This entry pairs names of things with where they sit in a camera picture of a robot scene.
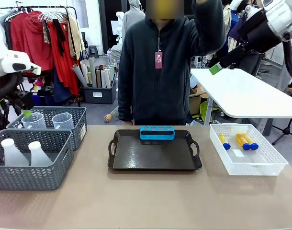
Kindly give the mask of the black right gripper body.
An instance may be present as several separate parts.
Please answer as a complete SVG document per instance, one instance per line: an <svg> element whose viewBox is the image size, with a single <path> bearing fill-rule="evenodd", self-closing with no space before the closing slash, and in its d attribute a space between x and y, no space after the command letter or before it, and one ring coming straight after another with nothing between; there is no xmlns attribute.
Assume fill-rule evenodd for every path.
<svg viewBox="0 0 292 230"><path fill-rule="evenodd" d="M238 34L244 42L236 47L237 54L247 54L251 50L262 54L281 43L281 38L268 26L263 9L257 9L254 15L247 18L239 28Z"/></svg>

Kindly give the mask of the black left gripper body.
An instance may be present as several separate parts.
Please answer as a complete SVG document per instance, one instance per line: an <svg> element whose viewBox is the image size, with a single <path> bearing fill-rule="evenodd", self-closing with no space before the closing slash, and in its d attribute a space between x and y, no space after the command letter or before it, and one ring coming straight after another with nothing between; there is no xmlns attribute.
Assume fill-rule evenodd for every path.
<svg viewBox="0 0 292 230"><path fill-rule="evenodd" d="M28 91L13 91L7 95L7 99L14 108L20 110L31 110L34 107L32 93Z"/></svg>

